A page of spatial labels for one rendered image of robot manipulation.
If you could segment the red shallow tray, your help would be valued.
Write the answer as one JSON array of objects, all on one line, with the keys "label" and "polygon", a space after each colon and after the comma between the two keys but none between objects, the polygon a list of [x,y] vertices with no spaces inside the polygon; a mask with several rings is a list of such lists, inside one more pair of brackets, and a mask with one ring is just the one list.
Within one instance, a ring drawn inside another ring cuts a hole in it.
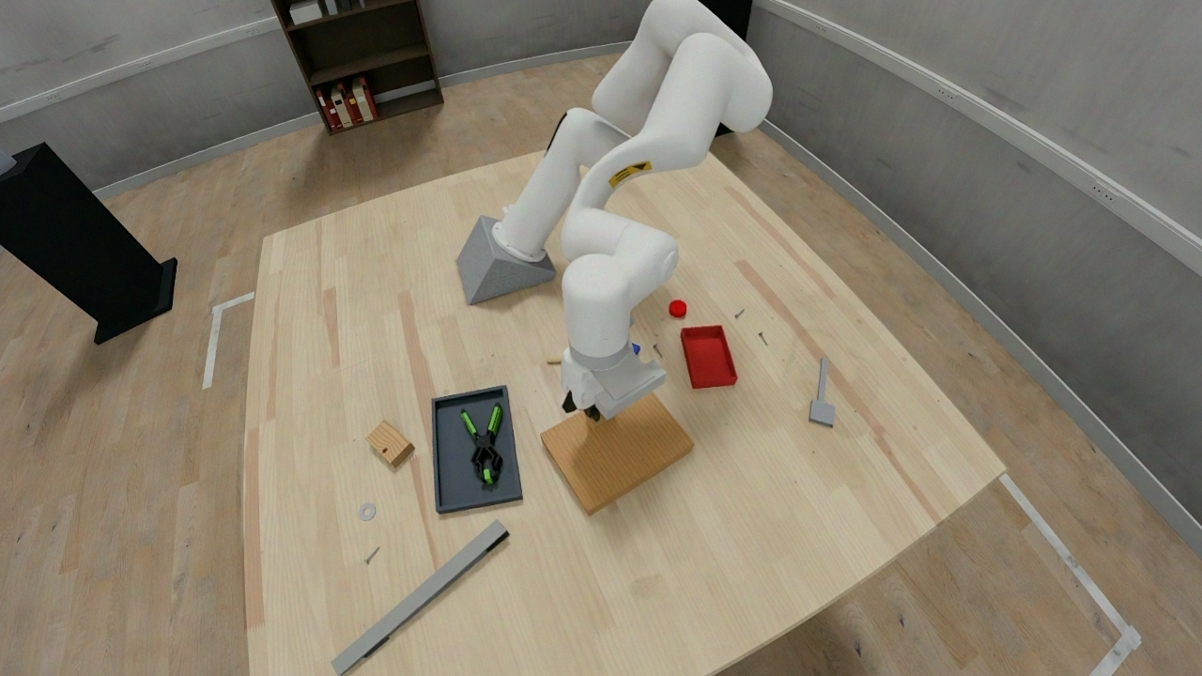
[{"label": "red shallow tray", "polygon": [[722,325],[682,327],[680,340],[692,389],[720,389],[737,383]]}]

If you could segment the flat wooden board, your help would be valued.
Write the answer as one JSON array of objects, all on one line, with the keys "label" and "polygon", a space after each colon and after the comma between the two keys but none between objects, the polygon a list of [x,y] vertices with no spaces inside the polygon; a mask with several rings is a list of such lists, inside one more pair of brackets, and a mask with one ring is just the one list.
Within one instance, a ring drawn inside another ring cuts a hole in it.
[{"label": "flat wooden board", "polygon": [[695,444],[653,391],[595,429],[582,410],[540,437],[588,516],[673,466]]}]

